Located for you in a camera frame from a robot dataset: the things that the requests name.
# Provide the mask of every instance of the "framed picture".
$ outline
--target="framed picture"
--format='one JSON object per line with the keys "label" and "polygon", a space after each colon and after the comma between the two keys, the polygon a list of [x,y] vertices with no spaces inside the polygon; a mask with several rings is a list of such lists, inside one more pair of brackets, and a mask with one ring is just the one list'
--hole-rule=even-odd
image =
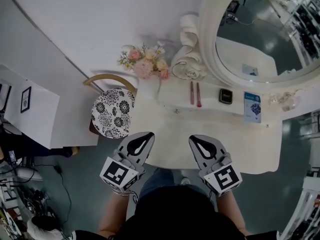
{"label": "framed picture", "polygon": [[20,113],[23,113],[28,109],[30,109],[30,96],[31,96],[31,86],[22,92]]}

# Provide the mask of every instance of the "black compact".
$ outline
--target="black compact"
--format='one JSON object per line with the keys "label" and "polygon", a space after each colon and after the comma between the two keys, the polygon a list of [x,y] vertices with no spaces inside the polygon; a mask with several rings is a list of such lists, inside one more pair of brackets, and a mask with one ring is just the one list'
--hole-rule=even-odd
{"label": "black compact", "polygon": [[219,102],[230,105],[232,104],[232,100],[233,100],[232,91],[227,89],[220,89]]}

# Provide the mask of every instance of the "pink flower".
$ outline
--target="pink flower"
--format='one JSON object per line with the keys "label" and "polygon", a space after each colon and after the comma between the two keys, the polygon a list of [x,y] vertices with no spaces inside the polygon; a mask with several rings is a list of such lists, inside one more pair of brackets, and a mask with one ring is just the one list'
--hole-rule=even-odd
{"label": "pink flower", "polygon": [[138,60],[140,58],[140,51],[138,49],[132,49],[129,52],[129,59],[130,60]]}
{"label": "pink flower", "polygon": [[170,76],[169,70],[167,68],[162,69],[160,75],[162,80],[168,80]]}
{"label": "pink flower", "polygon": [[141,59],[134,64],[133,71],[138,78],[149,79],[153,74],[154,64],[147,59]]}

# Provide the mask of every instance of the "white mirror frame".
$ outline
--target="white mirror frame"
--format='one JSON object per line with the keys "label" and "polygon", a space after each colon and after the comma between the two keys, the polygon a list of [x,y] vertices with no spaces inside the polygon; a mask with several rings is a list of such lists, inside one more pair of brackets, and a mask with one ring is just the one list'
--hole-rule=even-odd
{"label": "white mirror frame", "polygon": [[295,73],[259,78],[258,81],[255,81],[256,76],[242,74],[240,77],[239,74],[236,75],[230,72],[219,59],[216,39],[221,19],[231,1],[203,0],[199,12],[198,37],[200,54],[208,70],[215,77],[234,88],[250,88],[259,93],[286,92],[320,84],[320,59]]}

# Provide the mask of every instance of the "flower bouquet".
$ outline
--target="flower bouquet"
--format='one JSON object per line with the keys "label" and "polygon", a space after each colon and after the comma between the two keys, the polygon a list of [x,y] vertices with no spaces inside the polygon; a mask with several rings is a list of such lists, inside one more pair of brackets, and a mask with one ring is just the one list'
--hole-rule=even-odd
{"label": "flower bouquet", "polygon": [[164,59],[164,44],[157,42],[158,45],[142,47],[126,45],[128,51],[122,51],[119,64],[126,70],[133,70],[140,79],[149,79],[152,75],[159,76],[162,80],[167,80],[170,76],[169,67]]}

